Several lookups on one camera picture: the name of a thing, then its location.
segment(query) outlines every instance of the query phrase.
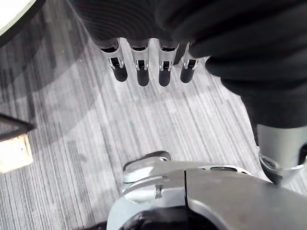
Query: silver metal forearm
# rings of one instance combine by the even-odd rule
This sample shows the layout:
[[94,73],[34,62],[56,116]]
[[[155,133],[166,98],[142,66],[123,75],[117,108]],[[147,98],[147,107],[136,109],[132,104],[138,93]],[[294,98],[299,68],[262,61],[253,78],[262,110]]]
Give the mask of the silver metal forearm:
[[301,149],[307,144],[307,126],[285,129],[258,125],[257,130],[264,173],[275,184],[289,182],[306,161]]

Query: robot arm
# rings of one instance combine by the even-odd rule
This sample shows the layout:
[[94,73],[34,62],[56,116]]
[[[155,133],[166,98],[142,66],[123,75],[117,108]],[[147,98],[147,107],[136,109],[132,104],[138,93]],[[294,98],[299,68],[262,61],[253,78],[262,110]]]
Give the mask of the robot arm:
[[303,167],[307,143],[307,3],[301,0],[172,0],[156,20],[241,96],[275,184]]

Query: robotic hand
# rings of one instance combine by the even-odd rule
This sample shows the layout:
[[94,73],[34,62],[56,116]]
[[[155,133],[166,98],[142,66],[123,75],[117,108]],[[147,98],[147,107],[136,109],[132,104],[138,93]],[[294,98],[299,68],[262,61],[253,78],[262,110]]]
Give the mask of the robotic hand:
[[197,59],[241,96],[260,147],[263,171],[283,184],[304,167],[307,144],[307,2],[303,0],[68,0],[115,77],[127,79],[119,37],[128,40],[138,82],[149,82],[150,38],[159,39],[159,82],[167,86],[176,53],[181,80]]
[[307,153],[307,3],[163,0],[156,19],[241,96],[268,178],[293,178]]

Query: gray striped carpet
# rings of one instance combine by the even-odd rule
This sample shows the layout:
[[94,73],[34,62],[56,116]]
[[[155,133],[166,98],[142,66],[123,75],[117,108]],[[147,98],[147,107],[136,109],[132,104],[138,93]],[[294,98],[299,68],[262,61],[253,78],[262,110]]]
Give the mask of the gray striped carpet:
[[[240,99],[208,74],[158,83],[157,42],[150,43],[150,84],[117,82],[71,10],[49,0],[31,24],[0,49],[0,110],[36,123],[34,163],[0,175],[0,229],[63,230],[106,220],[121,168],[156,150],[174,160],[228,163],[265,178]],[[307,195],[306,171],[288,185]]]

